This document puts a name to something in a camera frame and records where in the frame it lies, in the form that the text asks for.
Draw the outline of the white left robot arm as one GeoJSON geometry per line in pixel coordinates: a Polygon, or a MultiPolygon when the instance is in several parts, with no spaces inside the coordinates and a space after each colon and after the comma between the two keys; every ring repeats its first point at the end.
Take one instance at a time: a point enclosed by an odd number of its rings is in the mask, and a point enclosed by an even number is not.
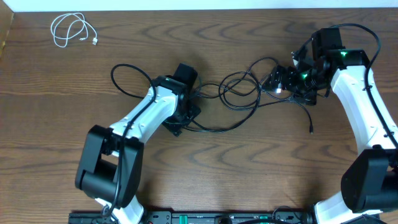
{"type": "Polygon", "coordinates": [[[141,102],[108,128],[93,126],[75,177],[75,187],[103,208],[71,213],[69,223],[140,223],[145,209],[136,192],[141,180],[144,145],[161,125],[174,136],[199,115],[190,94],[197,79],[194,68],[179,64],[173,75],[149,81],[141,102]]]}

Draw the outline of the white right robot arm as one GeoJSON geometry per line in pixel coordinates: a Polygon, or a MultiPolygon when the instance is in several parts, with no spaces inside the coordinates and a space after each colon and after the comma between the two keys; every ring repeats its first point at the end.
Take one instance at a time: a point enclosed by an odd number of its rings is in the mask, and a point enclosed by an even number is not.
{"type": "Polygon", "coordinates": [[[358,156],[341,178],[340,191],[317,202],[304,223],[376,222],[397,210],[397,125],[374,82],[374,58],[348,49],[334,25],[314,32],[292,54],[291,67],[276,66],[264,91],[289,91],[294,103],[315,105],[334,93],[354,133],[358,156]]]}

